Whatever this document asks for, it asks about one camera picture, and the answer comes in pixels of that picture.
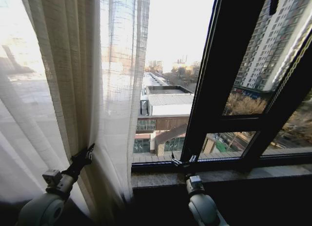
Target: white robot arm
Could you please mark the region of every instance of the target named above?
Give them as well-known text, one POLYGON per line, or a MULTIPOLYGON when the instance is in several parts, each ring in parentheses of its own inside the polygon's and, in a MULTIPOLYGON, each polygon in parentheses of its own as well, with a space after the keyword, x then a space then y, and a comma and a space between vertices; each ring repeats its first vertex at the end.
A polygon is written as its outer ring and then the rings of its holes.
POLYGON ((92 162, 94 144, 72 157, 70 167, 62 171, 48 170, 43 176, 46 193, 28 202, 20 211, 16 226, 52 226, 60 217, 80 171, 92 162))

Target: sheer curtain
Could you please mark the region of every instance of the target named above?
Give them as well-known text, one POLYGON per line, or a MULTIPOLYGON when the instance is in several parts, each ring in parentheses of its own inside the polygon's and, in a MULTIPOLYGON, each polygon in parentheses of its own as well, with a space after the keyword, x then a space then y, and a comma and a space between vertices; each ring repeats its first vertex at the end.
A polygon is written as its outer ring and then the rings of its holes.
POLYGON ((97 222, 131 199, 149 0, 0 0, 1 201, 44 192, 96 144, 71 198, 97 222))

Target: high-rise building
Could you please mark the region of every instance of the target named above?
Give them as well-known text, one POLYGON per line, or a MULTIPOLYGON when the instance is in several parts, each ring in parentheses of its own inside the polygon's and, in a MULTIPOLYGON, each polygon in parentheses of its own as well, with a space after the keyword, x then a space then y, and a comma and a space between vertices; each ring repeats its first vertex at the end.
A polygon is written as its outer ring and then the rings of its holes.
POLYGON ((272 91, 312 27, 312 0, 279 0, 269 15, 266 0, 247 47, 235 85, 272 91))

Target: rooftop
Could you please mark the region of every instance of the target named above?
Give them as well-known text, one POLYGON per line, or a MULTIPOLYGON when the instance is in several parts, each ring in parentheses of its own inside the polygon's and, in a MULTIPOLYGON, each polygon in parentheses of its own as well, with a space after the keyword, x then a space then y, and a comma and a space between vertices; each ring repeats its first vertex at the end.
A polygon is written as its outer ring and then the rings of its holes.
POLYGON ((147 86, 147 94, 191 94, 182 86, 147 86))
POLYGON ((150 94, 151 105, 192 104, 194 94, 150 94))

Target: window sill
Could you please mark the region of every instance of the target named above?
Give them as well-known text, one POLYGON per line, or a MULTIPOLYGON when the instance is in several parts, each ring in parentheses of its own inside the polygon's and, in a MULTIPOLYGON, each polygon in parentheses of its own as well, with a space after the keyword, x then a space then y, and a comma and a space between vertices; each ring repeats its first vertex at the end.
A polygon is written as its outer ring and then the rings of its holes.
MULTIPOLYGON (((216 170, 197 172, 203 183, 312 175, 312 164, 254 168, 249 172, 216 170)), ((132 188, 183 185, 180 173, 132 173, 132 188)))

